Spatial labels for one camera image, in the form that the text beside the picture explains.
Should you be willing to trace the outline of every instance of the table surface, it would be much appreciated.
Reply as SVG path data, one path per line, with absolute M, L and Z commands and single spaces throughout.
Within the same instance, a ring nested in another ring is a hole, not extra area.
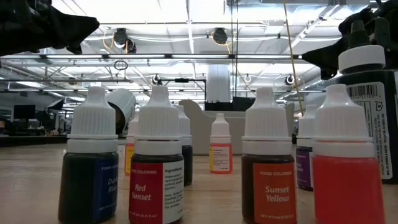
M 0 148 L 0 217 L 2 223 L 58 223 L 65 144 Z M 193 185 L 185 188 L 182 223 L 244 223 L 241 216 L 241 160 L 232 174 L 211 174 L 208 157 L 193 158 Z M 118 207 L 105 223 L 129 223 L 129 177 L 119 161 Z M 398 185 L 384 185 L 386 223 L 398 223 Z M 297 191 L 298 224 L 315 224 L 313 193 Z

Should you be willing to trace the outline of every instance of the yellow label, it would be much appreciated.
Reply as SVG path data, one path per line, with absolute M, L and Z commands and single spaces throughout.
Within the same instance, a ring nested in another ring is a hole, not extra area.
M 213 147 L 209 147 L 209 165 L 210 170 L 213 170 Z
M 134 154 L 134 144 L 126 144 L 126 156 L 124 158 L 124 173 L 130 174 L 131 157 Z

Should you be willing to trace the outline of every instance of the purple label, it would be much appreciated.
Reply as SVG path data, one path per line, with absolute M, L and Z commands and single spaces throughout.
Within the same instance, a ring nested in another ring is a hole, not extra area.
M 312 152 L 296 152 L 297 183 L 300 186 L 312 187 Z

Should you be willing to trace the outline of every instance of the red label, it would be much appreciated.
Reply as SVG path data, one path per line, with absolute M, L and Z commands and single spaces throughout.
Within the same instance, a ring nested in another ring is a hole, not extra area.
M 295 224 L 294 163 L 253 164 L 254 221 Z
M 163 164 L 133 162 L 129 219 L 135 224 L 163 223 Z

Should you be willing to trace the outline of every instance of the red liquid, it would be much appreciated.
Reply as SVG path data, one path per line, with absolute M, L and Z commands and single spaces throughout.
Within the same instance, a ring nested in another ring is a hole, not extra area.
M 318 224 L 384 224 L 376 158 L 313 157 Z

